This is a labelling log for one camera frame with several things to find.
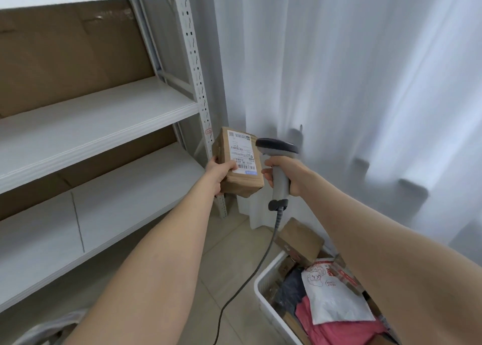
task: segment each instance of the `cable strain relief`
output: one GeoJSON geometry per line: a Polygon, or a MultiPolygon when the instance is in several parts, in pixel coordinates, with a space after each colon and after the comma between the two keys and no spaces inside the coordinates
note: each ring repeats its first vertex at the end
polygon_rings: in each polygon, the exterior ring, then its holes
{"type": "Polygon", "coordinates": [[[280,199],[280,200],[272,200],[268,203],[268,210],[270,211],[277,211],[278,208],[283,208],[283,210],[288,207],[288,200],[287,199],[280,199]]]}

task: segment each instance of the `barcode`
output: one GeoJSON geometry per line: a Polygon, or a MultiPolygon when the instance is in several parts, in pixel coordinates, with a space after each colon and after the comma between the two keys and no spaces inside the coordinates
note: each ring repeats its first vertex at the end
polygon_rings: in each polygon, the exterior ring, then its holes
{"type": "Polygon", "coordinates": [[[246,164],[238,164],[238,167],[240,169],[245,169],[245,170],[256,170],[256,166],[251,166],[246,164]]]}

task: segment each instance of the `white shelving unit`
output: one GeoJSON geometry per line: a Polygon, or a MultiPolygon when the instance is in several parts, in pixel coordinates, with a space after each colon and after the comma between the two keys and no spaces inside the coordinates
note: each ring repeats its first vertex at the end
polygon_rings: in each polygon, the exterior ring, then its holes
{"type": "MultiPolygon", "coordinates": [[[[0,0],[0,9],[96,0],[0,0]]],[[[204,169],[178,122],[213,130],[189,0],[175,0],[190,83],[162,70],[142,0],[131,0],[157,76],[0,120],[0,193],[170,124],[177,143],[0,222],[0,312],[173,208],[204,169]],[[185,89],[192,99],[175,90],[185,89]]],[[[224,198],[218,199],[222,216],[224,198]]]]}

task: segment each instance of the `person's left arm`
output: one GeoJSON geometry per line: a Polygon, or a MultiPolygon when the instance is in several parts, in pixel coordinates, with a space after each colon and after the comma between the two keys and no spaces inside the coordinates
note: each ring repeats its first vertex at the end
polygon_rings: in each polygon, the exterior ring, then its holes
{"type": "Polygon", "coordinates": [[[214,195],[234,160],[208,163],[182,201],[127,257],[66,345],[175,345],[188,318],[214,195]]]}

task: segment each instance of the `person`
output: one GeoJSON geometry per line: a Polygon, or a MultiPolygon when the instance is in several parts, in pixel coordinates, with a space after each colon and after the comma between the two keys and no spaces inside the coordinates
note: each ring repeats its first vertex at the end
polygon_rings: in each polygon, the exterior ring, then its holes
{"type": "MultiPolygon", "coordinates": [[[[479,344],[482,268],[342,193],[300,161],[271,157],[291,180],[403,344],[479,344]]],[[[235,161],[209,161],[184,199],[131,252],[66,340],[178,342],[192,305],[213,196],[235,161]]],[[[272,169],[262,171],[273,186],[272,169]]]]}

